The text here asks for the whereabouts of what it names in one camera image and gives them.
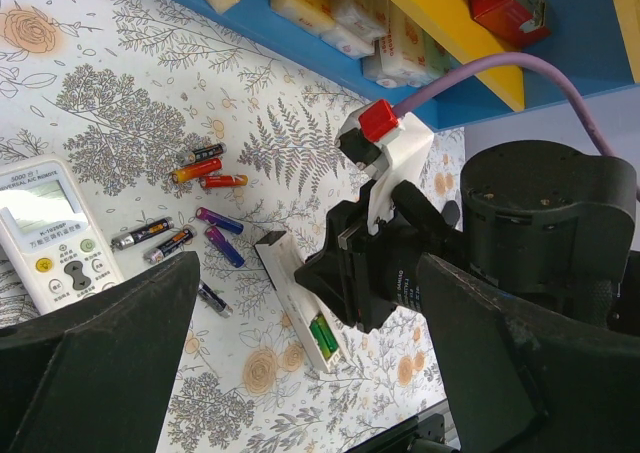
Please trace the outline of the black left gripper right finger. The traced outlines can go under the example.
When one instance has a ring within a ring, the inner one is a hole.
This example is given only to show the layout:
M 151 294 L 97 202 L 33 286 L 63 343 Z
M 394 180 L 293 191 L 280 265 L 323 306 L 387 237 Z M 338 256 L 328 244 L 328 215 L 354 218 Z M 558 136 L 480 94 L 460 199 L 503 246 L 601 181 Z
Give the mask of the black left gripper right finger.
M 417 275 L 465 452 L 636 452 L 639 340 L 425 254 Z

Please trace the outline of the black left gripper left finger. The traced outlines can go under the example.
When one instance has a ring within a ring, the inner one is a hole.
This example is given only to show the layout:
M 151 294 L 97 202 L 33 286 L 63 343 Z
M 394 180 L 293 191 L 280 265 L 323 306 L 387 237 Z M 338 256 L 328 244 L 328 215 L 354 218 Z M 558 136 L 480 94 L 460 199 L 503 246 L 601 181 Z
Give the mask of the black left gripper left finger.
M 155 451 L 199 280 L 183 252 L 2 329 L 2 451 Z

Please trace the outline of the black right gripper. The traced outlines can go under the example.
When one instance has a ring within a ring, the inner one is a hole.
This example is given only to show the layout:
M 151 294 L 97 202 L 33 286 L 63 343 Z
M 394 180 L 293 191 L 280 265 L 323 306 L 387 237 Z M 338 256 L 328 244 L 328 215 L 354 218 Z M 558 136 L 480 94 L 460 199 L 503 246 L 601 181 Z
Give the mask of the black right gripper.
M 409 181 L 392 220 L 355 243 L 345 285 L 351 321 L 380 327 L 420 306 L 417 266 L 438 257 L 506 293 L 614 331 L 637 327 L 635 169 L 542 140 L 485 149 L 460 175 L 461 210 L 444 213 Z

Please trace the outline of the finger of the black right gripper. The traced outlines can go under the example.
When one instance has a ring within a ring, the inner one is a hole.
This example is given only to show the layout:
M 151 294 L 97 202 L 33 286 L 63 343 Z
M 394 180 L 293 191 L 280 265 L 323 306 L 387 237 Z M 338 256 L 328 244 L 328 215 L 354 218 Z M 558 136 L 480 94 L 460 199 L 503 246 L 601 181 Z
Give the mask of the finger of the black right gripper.
M 346 326 L 364 333 L 383 326 L 395 311 L 385 285 L 389 255 L 372 236 L 363 207 L 334 207 L 327 213 L 322 249 L 294 273 Z

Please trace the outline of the green battery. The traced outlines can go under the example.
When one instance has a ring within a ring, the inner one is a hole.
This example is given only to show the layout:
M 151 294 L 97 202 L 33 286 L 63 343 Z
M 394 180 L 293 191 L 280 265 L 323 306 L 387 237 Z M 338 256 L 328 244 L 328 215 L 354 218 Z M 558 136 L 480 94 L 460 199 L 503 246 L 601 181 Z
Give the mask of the green battery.
M 328 360 L 339 348 L 326 318 L 318 314 L 310 323 L 310 331 L 316 340 L 325 360 Z

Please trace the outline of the white slim remote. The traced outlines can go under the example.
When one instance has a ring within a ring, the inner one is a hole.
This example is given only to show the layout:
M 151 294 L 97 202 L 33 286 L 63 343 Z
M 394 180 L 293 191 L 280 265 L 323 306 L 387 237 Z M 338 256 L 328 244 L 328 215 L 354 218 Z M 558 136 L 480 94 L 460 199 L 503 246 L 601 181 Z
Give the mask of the white slim remote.
M 303 265 L 295 238 L 287 231 L 271 231 L 258 240 L 254 248 L 313 367 L 331 373 L 341 359 L 348 358 L 346 347 L 326 305 L 294 278 L 296 270 Z M 310 323 L 318 314 L 326 318 L 339 346 L 328 360 L 323 358 L 310 331 Z

